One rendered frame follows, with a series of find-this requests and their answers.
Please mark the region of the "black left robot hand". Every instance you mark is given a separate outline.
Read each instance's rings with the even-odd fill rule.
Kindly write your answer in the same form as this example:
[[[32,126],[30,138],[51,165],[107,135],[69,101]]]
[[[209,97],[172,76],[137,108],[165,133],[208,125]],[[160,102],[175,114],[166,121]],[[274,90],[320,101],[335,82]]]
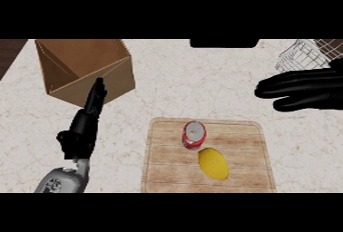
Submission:
[[[104,78],[98,77],[85,107],[76,114],[70,129],[61,131],[57,136],[67,160],[88,159],[94,154],[98,122],[107,95]]]

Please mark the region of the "black appliance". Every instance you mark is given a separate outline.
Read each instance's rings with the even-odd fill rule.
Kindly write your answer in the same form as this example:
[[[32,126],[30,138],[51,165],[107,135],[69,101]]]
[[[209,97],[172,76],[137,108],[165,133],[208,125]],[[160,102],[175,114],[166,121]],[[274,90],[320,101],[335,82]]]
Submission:
[[[254,48],[259,43],[258,39],[193,39],[193,48]]]

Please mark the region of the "wooden cutting board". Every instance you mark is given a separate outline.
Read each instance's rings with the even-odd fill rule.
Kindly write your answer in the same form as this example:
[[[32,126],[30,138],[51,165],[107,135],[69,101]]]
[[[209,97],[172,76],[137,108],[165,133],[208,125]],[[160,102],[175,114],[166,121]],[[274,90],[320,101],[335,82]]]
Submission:
[[[183,138],[188,119],[150,122],[141,191],[146,193],[274,193],[277,185],[264,128],[255,121],[200,121],[208,136],[190,150]]]

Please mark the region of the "red soda can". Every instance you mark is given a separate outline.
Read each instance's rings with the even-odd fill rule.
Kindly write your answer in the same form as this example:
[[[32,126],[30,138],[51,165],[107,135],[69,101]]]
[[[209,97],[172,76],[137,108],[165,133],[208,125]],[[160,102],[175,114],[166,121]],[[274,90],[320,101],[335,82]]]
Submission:
[[[183,145],[188,150],[197,150],[208,138],[208,129],[200,121],[190,121],[183,131]]]

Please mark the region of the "yellow lemon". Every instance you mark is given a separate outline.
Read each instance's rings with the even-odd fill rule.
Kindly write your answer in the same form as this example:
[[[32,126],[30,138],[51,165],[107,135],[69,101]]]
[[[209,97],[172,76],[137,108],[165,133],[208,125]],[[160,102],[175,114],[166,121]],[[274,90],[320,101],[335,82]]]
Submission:
[[[221,152],[212,148],[199,151],[199,165],[208,176],[217,180],[230,177],[230,167]]]

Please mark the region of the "open brown wooden drawer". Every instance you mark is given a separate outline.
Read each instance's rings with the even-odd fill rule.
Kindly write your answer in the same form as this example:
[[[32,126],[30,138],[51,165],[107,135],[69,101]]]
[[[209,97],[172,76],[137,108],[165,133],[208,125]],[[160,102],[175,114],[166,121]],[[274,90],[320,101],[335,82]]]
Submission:
[[[112,102],[137,87],[132,54],[122,39],[36,39],[47,93],[85,106],[98,77]]]

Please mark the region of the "dark brown wooden cabinet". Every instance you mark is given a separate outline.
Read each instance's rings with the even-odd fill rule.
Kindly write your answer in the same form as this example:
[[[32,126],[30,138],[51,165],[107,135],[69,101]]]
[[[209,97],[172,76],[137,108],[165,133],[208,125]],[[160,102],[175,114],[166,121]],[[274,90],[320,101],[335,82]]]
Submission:
[[[27,39],[0,39],[0,80],[8,73],[8,69],[26,44]]]

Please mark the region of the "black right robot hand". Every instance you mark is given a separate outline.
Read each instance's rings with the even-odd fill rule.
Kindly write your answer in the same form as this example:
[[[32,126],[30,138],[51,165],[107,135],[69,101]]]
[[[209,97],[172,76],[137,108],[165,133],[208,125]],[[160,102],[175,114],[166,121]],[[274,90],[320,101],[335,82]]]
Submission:
[[[304,109],[343,111],[343,58],[329,68],[289,71],[261,80],[255,95],[277,99],[274,109],[282,112]]]

